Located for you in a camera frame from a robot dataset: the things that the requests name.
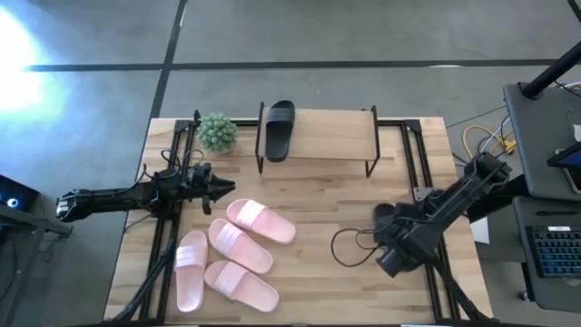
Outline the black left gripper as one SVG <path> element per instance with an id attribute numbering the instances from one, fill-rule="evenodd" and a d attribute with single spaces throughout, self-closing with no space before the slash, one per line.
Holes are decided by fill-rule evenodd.
<path id="1" fill-rule="evenodd" d="M 212 166 L 209 163 L 197 163 L 192 168 L 191 176 L 185 182 L 182 195 L 188 202 L 200 199 L 203 213 L 210 215 L 212 213 L 211 203 L 216 203 L 226 194 L 224 187 L 234 188 L 235 182 L 213 174 Z"/>

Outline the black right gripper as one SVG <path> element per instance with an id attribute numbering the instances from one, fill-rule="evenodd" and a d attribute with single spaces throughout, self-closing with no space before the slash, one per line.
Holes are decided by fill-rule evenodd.
<path id="1" fill-rule="evenodd" d="M 406 229 L 392 224 L 375 232 L 375 242 L 385 250 L 377 264 L 390 277 L 396 277 L 415 270 L 434 256 L 438 228 L 422 224 Z"/>

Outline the black slide sandal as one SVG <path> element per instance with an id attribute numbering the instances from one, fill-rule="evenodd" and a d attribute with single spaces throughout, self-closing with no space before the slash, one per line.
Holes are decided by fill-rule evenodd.
<path id="1" fill-rule="evenodd" d="M 267 114 L 265 157 L 272 163 L 283 162 L 288 156 L 295 112 L 292 101 L 281 100 Z"/>
<path id="2" fill-rule="evenodd" d="M 384 245 L 389 236 L 389 228 L 394 220 L 395 207 L 388 203 L 380 203 L 373 209 L 373 240 Z"/>

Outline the pink slide sandal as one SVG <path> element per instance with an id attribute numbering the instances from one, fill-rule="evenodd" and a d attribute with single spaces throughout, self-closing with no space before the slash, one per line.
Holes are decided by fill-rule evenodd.
<path id="1" fill-rule="evenodd" d="M 174 272 L 180 312 L 195 312 L 202 306 L 207 255 L 208 241 L 201 231 L 187 233 L 176 249 Z"/>
<path id="2" fill-rule="evenodd" d="M 276 243 L 289 244 L 296 235 L 295 226 L 266 205 L 252 199 L 232 202 L 226 214 L 237 226 Z"/>
<path id="3" fill-rule="evenodd" d="M 210 224 L 208 234 L 212 247 L 231 261 L 258 274 L 271 270 L 272 255 L 236 225 L 216 219 Z"/>
<path id="4" fill-rule="evenodd" d="M 280 300 L 278 292 L 246 268 L 231 261 L 210 264 L 204 281 L 214 291 L 259 312 L 273 312 Z"/>

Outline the green potted plant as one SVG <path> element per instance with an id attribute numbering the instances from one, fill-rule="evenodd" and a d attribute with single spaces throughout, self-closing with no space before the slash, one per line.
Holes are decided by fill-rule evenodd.
<path id="1" fill-rule="evenodd" d="M 197 139 L 204 149 L 215 154 L 227 154 L 237 142 L 237 125 L 225 114 L 212 113 L 202 119 Z"/>

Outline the grey keyboard tray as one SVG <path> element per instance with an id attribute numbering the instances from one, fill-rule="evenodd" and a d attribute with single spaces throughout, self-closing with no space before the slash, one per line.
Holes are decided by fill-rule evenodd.
<path id="1" fill-rule="evenodd" d="M 581 225 L 581 203 L 517 197 L 513 200 L 525 262 L 528 299 L 547 310 L 581 313 L 581 278 L 544 278 L 537 273 L 527 238 L 527 226 Z"/>

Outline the backlit computer keyboard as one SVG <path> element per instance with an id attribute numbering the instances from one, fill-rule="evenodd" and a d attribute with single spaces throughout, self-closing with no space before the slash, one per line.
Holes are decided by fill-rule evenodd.
<path id="1" fill-rule="evenodd" d="M 581 225 L 527 226 L 537 273 L 544 278 L 581 278 Z"/>

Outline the grey desk tray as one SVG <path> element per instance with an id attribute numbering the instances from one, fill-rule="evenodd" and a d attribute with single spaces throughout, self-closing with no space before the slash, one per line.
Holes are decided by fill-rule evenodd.
<path id="1" fill-rule="evenodd" d="M 503 88 L 517 139 L 527 189 L 535 198 L 581 202 L 564 172 L 547 160 L 556 150 L 576 143 L 574 126 L 581 125 L 581 97 L 562 88 L 547 88 L 536 99 L 522 95 L 517 84 Z"/>

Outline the black tablet device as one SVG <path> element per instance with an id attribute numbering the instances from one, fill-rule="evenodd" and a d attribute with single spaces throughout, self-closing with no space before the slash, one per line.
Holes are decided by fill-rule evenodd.
<path id="1" fill-rule="evenodd" d="M 581 194 L 581 142 L 555 150 L 547 165 L 560 169 L 572 191 Z"/>

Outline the black stand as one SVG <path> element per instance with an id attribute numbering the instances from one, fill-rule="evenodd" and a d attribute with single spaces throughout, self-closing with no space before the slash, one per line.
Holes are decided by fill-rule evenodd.
<path id="1" fill-rule="evenodd" d="M 15 317 L 17 305 L 25 294 L 27 281 L 45 233 L 55 233 L 68 238 L 71 227 L 51 222 L 31 213 L 0 204 L 0 222 L 11 223 L 15 243 L 15 268 L 7 290 L 0 293 L 0 327 L 9 327 Z"/>

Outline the black box with blue light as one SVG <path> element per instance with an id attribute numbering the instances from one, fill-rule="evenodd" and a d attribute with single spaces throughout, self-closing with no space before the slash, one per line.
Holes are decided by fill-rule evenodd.
<path id="1" fill-rule="evenodd" d="M 39 192 L 0 174 L 0 203 L 22 212 L 30 212 Z"/>

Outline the black slanted pole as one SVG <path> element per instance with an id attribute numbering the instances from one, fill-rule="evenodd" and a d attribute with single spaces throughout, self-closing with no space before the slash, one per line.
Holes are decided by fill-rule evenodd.
<path id="1" fill-rule="evenodd" d="M 565 54 L 559 57 L 544 72 L 528 84 L 519 83 L 521 94 L 529 99 L 536 99 L 558 78 L 581 62 L 581 42 L 578 42 Z"/>

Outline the black desk mount bar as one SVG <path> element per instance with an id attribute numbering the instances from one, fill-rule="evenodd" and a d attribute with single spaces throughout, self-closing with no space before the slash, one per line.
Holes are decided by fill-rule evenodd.
<path id="1" fill-rule="evenodd" d="M 490 213 L 512 204 L 513 198 L 518 196 L 529 196 L 527 181 L 523 174 L 474 202 L 467 210 L 468 219 L 473 223 L 485 218 Z"/>

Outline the wooden shelf with black frame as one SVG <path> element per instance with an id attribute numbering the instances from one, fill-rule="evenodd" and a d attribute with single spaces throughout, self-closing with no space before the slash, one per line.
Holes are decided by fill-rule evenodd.
<path id="1" fill-rule="evenodd" d="M 257 126 L 254 155 L 260 173 L 264 162 L 269 161 L 265 157 L 265 145 L 270 108 L 261 104 Z M 380 157 L 376 106 L 359 110 L 301 109 L 296 106 L 290 149 L 285 160 L 360 161 L 364 163 L 365 175 L 370 177 Z"/>

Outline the black aluminium table frame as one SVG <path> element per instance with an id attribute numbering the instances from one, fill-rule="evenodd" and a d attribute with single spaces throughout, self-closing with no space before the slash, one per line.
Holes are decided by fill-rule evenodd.
<path id="1" fill-rule="evenodd" d="M 176 231 L 180 236 L 206 231 L 240 198 L 263 203 L 293 223 L 296 236 L 287 245 L 259 239 L 274 259 L 264 280 L 279 293 L 277 308 L 258 312 L 206 289 L 198 311 L 180 312 L 174 272 L 165 269 L 147 306 L 134 315 L 136 322 L 380 327 L 432 323 L 435 312 L 449 316 L 450 302 L 439 276 L 418 268 L 389 277 L 376 264 L 368 234 L 375 205 L 410 203 L 416 189 L 446 188 L 456 180 L 441 118 L 380 118 L 381 157 L 370 177 L 360 161 L 292 158 L 264 162 L 260 173 L 254 155 L 258 125 L 241 119 L 238 126 L 230 153 L 193 156 L 210 163 L 216 175 L 233 180 L 235 190 L 214 203 L 210 215 L 197 200 L 185 203 Z M 438 287 L 438 302 L 431 300 L 431 286 Z"/>

